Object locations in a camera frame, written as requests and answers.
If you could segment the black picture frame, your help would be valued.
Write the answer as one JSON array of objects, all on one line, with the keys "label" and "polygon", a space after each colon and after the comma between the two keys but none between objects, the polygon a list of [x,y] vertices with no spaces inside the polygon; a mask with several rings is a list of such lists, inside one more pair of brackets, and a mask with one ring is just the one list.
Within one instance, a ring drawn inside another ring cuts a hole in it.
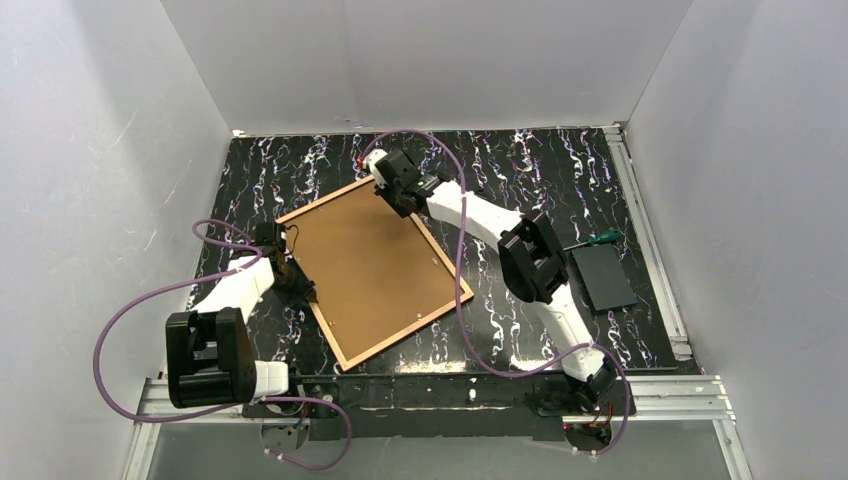
[{"label": "black picture frame", "polygon": [[279,218],[315,284],[310,308],[348,371],[474,296],[416,215],[402,218],[368,176]]}]

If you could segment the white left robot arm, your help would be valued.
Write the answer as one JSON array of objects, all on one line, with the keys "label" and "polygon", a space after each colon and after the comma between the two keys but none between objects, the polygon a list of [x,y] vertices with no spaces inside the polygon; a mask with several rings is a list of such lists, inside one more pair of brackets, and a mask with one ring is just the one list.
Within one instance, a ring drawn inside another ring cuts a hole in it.
[{"label": "white left robot arm", "polygon": [[190,408],[247,403],[289,390],[283,361],[255,358],[247,321],[269,291],[290,308],[316,300],[291,252],[288,228],[260,223],[249,249],[233,253],[228,275],[192,310],[172,314],[165,325],[168,393],[173,406]]}]

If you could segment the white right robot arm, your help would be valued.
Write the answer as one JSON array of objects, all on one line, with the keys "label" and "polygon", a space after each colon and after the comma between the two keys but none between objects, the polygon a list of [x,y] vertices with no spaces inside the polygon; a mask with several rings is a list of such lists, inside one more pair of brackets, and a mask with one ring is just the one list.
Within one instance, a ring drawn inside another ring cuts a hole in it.
[{"label": "white right robot arm", "polygon": [[541,320],[562,355],[573,408],[590,411],[605,401],[616,368],[593,345],[575,303],[566,251],[546,214],[497,206],[459,179],[422,170],[402,150],[373,149],[361,163],[374,178],[376,195],[399,216],[449,223],[496,249],[506,287]]}]

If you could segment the black rectangular pad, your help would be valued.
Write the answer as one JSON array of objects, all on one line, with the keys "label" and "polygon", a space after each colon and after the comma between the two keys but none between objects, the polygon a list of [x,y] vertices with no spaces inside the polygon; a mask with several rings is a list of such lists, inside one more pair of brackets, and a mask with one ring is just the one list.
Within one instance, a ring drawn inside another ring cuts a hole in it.
[{"label": "black rectangular pad", "polygon": [[609,244],[572,251],[580,283],[594,313],[621,310],[637,303],[616,249]]}]

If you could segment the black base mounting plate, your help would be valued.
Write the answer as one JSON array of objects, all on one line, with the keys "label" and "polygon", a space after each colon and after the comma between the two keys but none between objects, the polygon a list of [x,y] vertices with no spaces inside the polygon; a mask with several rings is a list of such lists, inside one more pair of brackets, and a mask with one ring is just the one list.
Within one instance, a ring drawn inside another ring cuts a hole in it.
[{"label": "black base mounting plate", "polygon": [[248,406],[247,419],[304,419],[308,439],[339,440],[401,436],[529,437],[559,441],[566,427],[597,421],[609,425],[624,412],[635,413],[631,397],[616,381],[595,407],[581,407],[577,389],[559,372],[506,379],[491,375],[344,375],[306,376],[295,394],[339,405],[313,403]]}]

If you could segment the green handled screwdriver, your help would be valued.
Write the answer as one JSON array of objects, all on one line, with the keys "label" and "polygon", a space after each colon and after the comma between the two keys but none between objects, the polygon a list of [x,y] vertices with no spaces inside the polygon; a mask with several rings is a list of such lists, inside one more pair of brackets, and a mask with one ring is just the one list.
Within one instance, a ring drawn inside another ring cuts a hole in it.
[{"label": "green handled screwdriver", "polygon": [[571,245],[564,248],[564,251],[572,251],[579,248],[594,247],[600,245],[614,244],[624,237],[624,233],[620,230],[608,230],[596,235],[592,235],[588,240]]}]

